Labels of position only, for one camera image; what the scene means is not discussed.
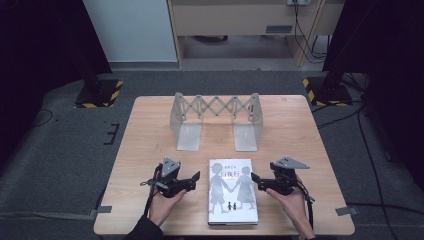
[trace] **black stand base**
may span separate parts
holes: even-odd
[[[308,77],[303,82],[312,105],[352,105],[352,97],[344,85],[338,85],[335,90],[320,96],[324,80],[325,77]]]
[[[92,94],[86,85],[82,88],[80,94],[75,100],[75,106],[78,108],[91,107],[110,107],[121,89],[122,81],[117,79],[99,80],[101,91],[99,94]]]

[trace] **gray carpet floor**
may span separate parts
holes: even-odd
[[[100,239],[93,232],[94,220],[58,219],[51,213],[81,218],[96,209],[136,97],[172,96],[175,92],[184,95],[257,92],[260,95],[306,96],[302,80],[322,74],[258,70],[126,71],[114,75],[124,84],[112,107],[74,108],[82,81],[52,90],[45,96],[34,126],[23,138],[0,179],[0,239]],[[360,93],[353,88],[348,90],[354,100],[360,100]],[[326,124],[355,113],[361,105],[355,102],[347,107],[311,106],[345,200],[359,211],[352,216],[355,233],[337,239],[395,239],[383,209],[378,206],[381,196],[387,205],[421,211],[386,208],[390,226],[398,239],[421,239],[424,235],[424,193],[414,184],[402,163],[387,161],[385,149],[370,120],[361,112],[360,123],[358,114],[354,114],[345,120]],[[114,143],[105,145],[111,140],[108,132],[115,130],[112,124],[120,127]],[[377,183],[381,186],[381,196]],[[50,215],[36,217],[17,213]]]

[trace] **wooden table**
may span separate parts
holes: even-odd
[[[99,235],[127,234],[133,229],[149,193],[147,186],[139,184],[151,178],[155,167],[167,156],[181,162],[179,179],[189,178],[197,171],[201,171],[201,177],[196,190],[185,195],[162,225],[166,235],[297,235],[279,203],[258,190],[258,225],[207,224],[209,159],[250,158],[254,173],[262,178],[273,178],[269,163],[287,155],[310,166],[296,173],[316,200],[313,204],[315,232],[352,234],[355,228],[350,215],[338,216],[335,211],[346,204],[305,97],[259,97],[264,128],[257,152],[234,150],[231,120],[221,115],[205,116],[199,151],[177,151],[169,125],[174,97],[137,98],[101,203],[101,206],[112,206],[112,210],[98,214],[94,231]]]

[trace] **power outlet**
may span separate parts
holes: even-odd
[[[308,6],[311,4],[311,0],[287,0],[288,6],[294,6],[295,4],[298,6]]]

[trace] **book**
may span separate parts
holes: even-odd
[[[209,160],[209,225],[258,224],[251,159]]]

